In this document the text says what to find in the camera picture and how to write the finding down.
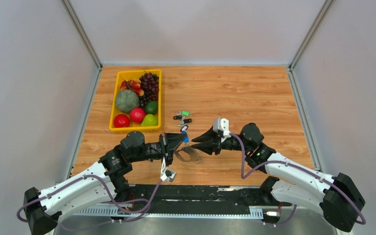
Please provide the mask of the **clear keyring holder with rings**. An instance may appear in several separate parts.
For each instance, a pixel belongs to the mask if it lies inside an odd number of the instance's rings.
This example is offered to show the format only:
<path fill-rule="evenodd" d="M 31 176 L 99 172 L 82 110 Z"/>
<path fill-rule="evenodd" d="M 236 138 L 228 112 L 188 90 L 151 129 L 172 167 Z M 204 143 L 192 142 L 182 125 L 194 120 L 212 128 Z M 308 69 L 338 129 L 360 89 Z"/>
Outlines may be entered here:
<path fill-rule="evenodd" d="M 176 150 L 175 157 L 184 163 L 193 162 L 200 164 L 202 162 L 199 153 L 191 146 L 184 146 L 181 149 Z"/>

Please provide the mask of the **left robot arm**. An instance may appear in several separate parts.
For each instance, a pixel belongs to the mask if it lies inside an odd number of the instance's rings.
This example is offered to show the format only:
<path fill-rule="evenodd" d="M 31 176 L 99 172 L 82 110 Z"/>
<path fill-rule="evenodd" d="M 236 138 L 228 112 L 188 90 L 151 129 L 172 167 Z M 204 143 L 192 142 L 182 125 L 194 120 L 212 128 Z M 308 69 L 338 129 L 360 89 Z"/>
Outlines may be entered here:
<path fill-rule="evenodd" d="M 160 160 L 160 182 L 173 182 L 176 172 L 169 165 L 186 138 L 186 133 L 161 133 L 158 142 L 146 143 L 142 132 L 130 132 L 81 173 L 46 189 L 25 191 L 17 218 L 28 224 L 31 234 L 45 235 L 70 215 L 98 203 L 110 202 L 128 213 L 121 205 L 130 197 L 124 176 L 132 171 L 132 163 Z"/>

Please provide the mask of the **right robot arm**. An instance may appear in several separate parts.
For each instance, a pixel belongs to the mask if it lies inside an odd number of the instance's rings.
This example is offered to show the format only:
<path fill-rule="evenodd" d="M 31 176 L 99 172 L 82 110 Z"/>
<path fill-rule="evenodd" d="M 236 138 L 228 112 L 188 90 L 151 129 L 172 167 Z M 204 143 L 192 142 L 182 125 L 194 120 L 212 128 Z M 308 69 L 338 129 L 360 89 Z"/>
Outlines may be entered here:
<path fill-rule="evenodd" d="M 260 198 L 266 204 L 275 201 L 310 209 L 333 227 L 351 232 L 355 224 L 366 224 L 362 214 L 366 202 L 352 178 L 344 173 L 334 176 L 298 164 L 263 142 L 255 123 L 246 124 L 239 134 L 229 130 L 228 120 L 218 118 L 204 134 L 192 139 L 193 148 L 218 155 L 222 150 L 241 151 L 242 179 L 261 171 L 268 175 L 261 184 Z"/>

